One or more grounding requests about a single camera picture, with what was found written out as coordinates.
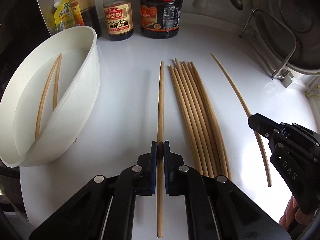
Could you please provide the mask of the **right hand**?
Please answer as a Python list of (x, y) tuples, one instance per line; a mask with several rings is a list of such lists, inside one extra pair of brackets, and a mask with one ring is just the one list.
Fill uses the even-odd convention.
[(284, 214), (279, 220), (279, 225), (283, 227), (285, 230), (289, 229), (289, 226), (294, 222), (298, 222), (302, 225), (309, 225), (315, 215), (315, 212), (312, 214), (306, 215), (304, 214), (301, 209), (299, 208), (299, 205), (294, 198), (294, 196), (291, 196), (287, 207), (284, 211)]

